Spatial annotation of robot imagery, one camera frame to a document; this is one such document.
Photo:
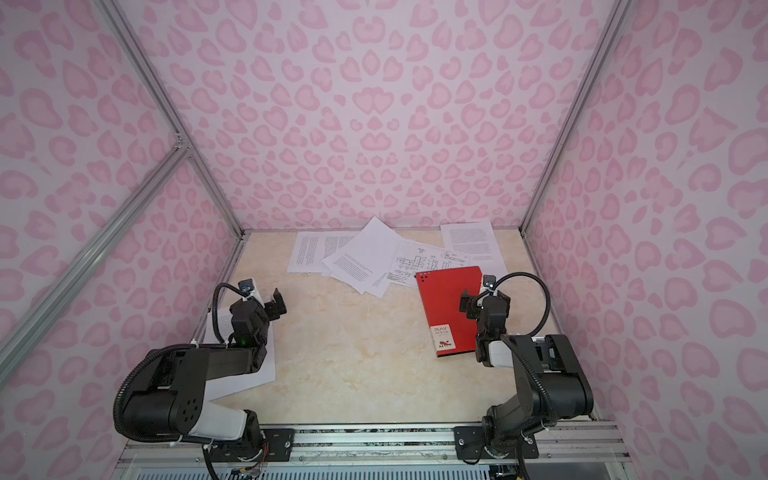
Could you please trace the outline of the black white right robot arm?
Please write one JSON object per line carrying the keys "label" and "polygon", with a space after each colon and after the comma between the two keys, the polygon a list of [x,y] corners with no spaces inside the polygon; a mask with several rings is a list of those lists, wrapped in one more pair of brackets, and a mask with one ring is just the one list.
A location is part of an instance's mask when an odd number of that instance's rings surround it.
{"label": "black white right robot arm", "polygon": [[510,334],[508,309],[505,295],[463,292],[459,302],[459,311],[476,323],[476,361],[515,374],[515,394],[489,407],[481,420],[478,448],[494,458],[522,457],[536,433],[589,415],[594,408],[594,394],[567,336]]}

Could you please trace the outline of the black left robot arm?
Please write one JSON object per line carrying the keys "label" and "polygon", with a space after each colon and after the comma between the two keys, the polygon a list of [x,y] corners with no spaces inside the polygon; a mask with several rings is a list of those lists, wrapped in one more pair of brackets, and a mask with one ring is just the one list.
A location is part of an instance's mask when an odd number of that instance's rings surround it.
{"label": "black left robot arm", "polygon": [[123,437],[141,443],[198,444],[210,461],[266,459],[267,437],[256,413],[211,403],[205,393],[212,381],[261,370],[270,325],[287,308],[279,290],[261,302],[250,282],[227,288],[240,297],[229,308],[229,337],[221,335],[213,314],[215,342],[151,350],[126,376],[112,409],[115,430]]}

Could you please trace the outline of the technical drawing sheet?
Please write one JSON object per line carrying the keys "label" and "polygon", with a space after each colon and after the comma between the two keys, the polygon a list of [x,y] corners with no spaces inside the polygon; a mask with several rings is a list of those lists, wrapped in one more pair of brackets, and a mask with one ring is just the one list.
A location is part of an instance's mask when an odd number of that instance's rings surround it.
{"label": "technical drawing sheet", "polygon": [[395,284],[415,288],[417,273],[462,268],[469,264],[468,254],[401,240],[386,278]]}

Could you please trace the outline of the red black folder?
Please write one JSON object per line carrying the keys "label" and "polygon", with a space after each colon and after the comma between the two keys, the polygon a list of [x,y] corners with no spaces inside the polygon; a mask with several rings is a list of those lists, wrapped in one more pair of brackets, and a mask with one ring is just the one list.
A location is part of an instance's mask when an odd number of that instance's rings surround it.
{"label": "red black folder", "polygon": [[419,272],[415,275],[436,356],[473,352],[476,321],[460,310],[462,296],[480,293],[482,272],[477,266]]}

